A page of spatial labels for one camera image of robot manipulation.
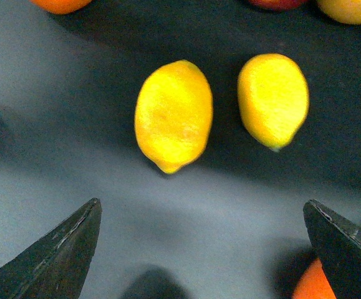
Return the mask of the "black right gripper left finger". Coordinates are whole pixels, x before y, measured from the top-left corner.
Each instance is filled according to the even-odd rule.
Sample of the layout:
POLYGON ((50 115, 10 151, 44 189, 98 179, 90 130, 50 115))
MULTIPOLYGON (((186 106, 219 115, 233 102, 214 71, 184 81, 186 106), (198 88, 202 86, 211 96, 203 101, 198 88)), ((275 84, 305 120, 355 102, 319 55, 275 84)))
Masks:
POLYGON ((93 198, 0 268, 0 298, 78 298, 99 237, 93 198))

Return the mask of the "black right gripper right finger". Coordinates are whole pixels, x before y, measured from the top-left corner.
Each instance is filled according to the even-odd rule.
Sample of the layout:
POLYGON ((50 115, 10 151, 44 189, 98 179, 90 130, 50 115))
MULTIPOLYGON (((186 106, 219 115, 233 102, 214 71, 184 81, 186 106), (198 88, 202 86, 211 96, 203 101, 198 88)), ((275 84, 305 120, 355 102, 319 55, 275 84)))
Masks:
POLYGON ((311 245, 336 298, 361 298, 361 227, 319 201, 303 207, 311 245))

